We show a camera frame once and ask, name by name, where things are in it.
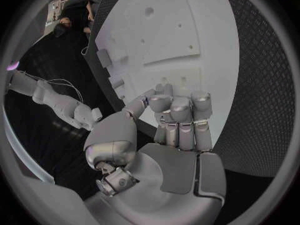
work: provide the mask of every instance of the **person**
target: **person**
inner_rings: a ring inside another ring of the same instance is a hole
[[[69,29],[90,34],[89,23],[94,21],[90,0],[70,0],[59,18],[59,24],[54,28],[56,37],[60,37]]]

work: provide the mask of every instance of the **dark hair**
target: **dark hair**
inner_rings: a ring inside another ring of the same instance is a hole
[[[56,38],[59,38],[61,37],[62,35],[64,35],[67,31],[69,30],[68,27],[64,26],[63,24],[59,23],[55,26],[54,30],[53,30],[53,33],[54,33],[54,36]]]

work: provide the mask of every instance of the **perforated black panel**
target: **perforated black panel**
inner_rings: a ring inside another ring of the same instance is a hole
[[[239,38],[239,73],[225,127],[214,147],[226,169],[273,177],[293,130],[295,93],[276,33],[249,0],[229,0]]]

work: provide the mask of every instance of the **pink light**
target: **pink light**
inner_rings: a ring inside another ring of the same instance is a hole
[[[19,64],[20,64],[20,62],[17,61],[17,62],[15,62],[15,63],[9,65],[9,66],[6,68],[6,70],[7,70],[7,71],[15,70],[15,69],[19,66]]]

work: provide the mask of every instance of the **white wire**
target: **white wire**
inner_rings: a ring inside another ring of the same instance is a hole
[[[37,79],[37,80],[42,80],[42,81],[44,81],[44,82],[46,82],[46,83],[49,83],[49,84],[54,84],[54,85],[62,85],[62,86],[68,86],[68,87],[71,87],[71,88],[73,88],[75,91],[76,91],[76,93],[77,93],[77,95],[78,95],[78,97],[79,97],[79,100],[80,100],[80,102],[82,103],[82,104],[84,104],[84,99],[83,99],[83,96],[82,96],[82,94],[80,93],[80,91],[70,82],[70,81],[68,81],[68,80],[66,80],[66,79],[60,79],[60,78],[56,78],[56,79],[50,79],[50,80],[46,80],[46,79],[44,79],[44,78],[41,78],[41,77],[38,77],[38,76],[34,76],[34,75],[31,75],[31,74],[28,74],[26,71],[19,71],[20,73],[23,73],[23,74],[25,74],[25,75],[27,75],[28,77],[30,77],[30,78],[33,78],[33,79]],[[68,84],[65,84],[65,83],[57,83],[57,82],[52,82],[52,81],[64,81],[64,82],[66,82],[66,83],[68,83]]]

